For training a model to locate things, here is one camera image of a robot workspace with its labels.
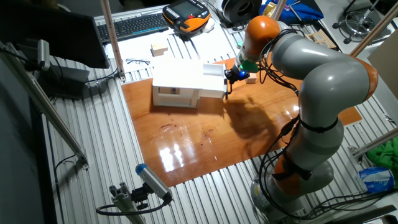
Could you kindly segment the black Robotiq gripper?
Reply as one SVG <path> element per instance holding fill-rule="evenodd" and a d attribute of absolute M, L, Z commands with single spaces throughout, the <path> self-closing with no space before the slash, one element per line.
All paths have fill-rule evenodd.
<path fill-rule="evenodd" d="M 237 87 L 237 81 L 245 80 L 249 78 L 249 73 L 242 70 L 225 70 L 224 71 L 224 85 L 228 86 L 230 84 L 230 89 L 233 90 Z"/>

